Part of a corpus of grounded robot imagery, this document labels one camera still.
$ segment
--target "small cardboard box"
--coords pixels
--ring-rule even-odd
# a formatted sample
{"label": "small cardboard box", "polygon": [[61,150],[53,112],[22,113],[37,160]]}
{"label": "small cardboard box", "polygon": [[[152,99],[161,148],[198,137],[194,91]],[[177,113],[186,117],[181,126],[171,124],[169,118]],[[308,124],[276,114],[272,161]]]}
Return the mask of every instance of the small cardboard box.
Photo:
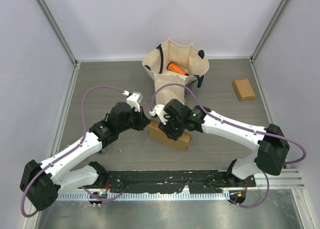
{"label": "small cardboard box", "polygon": [[148,133],[151,139],[182,151],[186,151],[188,149],[192,139],[191,134],[184,132],[182,136],[178,138],[178,140],[172,140],[169,139],[167,135],[158,128],[159,124],[159,121],[151,119],[148,127]]}
{"label": "small cardboard box", "polygon": [[256,94],[248,78],[235,79],[232,82],[232,85],[240,101],[252,100],[256,98]]}

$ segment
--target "orange cylinder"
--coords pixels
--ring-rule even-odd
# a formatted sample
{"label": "orange cylinder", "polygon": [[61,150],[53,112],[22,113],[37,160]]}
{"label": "orange cylinder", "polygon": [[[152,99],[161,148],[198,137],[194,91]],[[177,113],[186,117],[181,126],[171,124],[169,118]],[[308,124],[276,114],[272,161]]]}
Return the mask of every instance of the orange cylinder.
{"label": "orange cylinder", "polygon": [[177,64],[174,62],[170,62],[169,65],[166,67],[168,71],[174,72],[174,73],[179,73],[185,76],[189,76],[188,73],[186,73],[183,69],[181,69]]}

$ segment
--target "white wall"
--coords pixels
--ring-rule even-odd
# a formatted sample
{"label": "white wall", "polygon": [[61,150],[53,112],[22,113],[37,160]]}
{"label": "white wall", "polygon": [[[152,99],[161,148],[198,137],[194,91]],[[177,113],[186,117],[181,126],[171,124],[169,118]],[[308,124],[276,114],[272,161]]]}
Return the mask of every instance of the white wall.
{"label": "white wall", "polygon": [[35,0],[0,5],[0,227],[21,229],[24,166],[51,149],[73,67]]}
{"label": "white wall", "polygon": [[[320,3],[291,0],[256,60],[272,118],[302,143],[297,166],[320,216]],[[289,159],[301,156],[292,146]]]}
{"label": "white wall", "polygon": [[77,59],[143,58],[171,37],[251,56],[280,0],[45,0]]}

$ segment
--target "wood grain surface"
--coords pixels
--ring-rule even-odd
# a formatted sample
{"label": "wood grain surface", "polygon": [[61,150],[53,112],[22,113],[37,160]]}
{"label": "wood grain surface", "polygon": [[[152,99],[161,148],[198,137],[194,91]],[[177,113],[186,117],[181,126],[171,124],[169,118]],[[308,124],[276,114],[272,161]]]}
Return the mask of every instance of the wood grain surface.
{"label": "wood grain surface", "polygon": [[[248,59],[209,60],[210,69],[201,88],[191,89],[205,107],[223,116],[247,124],[268,126],[266,111]],[[249,78],[256,94],[254,100],[239,101],[232,86],[234,79]],[[83,135],[81,100],[92,87],[116,86],[129,92],[143,94],[143,107],[150,110],[154,82],[145,72],[141,61],[86,62],[81,63],[76,80],[60,150]],[[97,89],[85,101],[85,118],[88,127],[102,120],[117,102],[124,102],[120,92]],[[185,102],[190,108],[196,103],[190,94]],[[91,161],[97,161],[107,170],[199,170],[226,169],[232,160],[247,156],[251,151],[231,140],[199,132],[192,132],[193,140],[187,152],[153,141],[144,131],[128,130],[108,146],[105,154],[93,154],[79,163],[79,169]]]}

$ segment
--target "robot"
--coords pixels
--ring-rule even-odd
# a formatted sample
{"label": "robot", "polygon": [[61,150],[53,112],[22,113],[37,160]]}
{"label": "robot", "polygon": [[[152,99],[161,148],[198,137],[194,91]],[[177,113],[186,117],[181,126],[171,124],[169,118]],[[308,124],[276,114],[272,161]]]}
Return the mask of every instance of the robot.
{"label": "robot", "polygon": [[[70,170],[88,156],[94,153],[103,153],[108,145],[119,138],[120,133],[129,129],[141,131],[148,126],[150,120],[140,105],[143,99],[141,93],[124,91],[123,94],[126,96],[126,102],[118,102],[103,120],[90,127],[85,138],[81,137],[48,159],[39,163],[31,160],[25,165],[20,189],[24,192],[27,185],[34,180],[27,190],[26,196],[37,211],[45,210],[55,202],[59,195],[79,187],[90,185],[90,187],[101,188],[105,185],[110,172],[96,161],[90,162],[81,169]],[[246,178],[260,172],[274,176],[281,173],[290,149],[288,142],[255,133],[263,131],[284,136],[277,125],[270,124],[268,128],[249,125],[226,118],[209,108],[205,107],[205,110],[213,116],[207,115],[198,105],[190,109],[177,99],[172,99],[166,105],[155,105],[149,114],[153,118],[159,117],[161,120],[159,128],[169,139],[177,140],[185,130],[197,131],[219,135],[251,149],[251,155],[233,160],[227,171],[223,174],[220,173],[223,177],[221,180],[226,183],[225,185],[241,186]],[[251,129],[252,132],[224,123],[226,121]],[[213,181],[210,181],[211,187],[221,188],[223,186],[218,183],[212,185]]]}

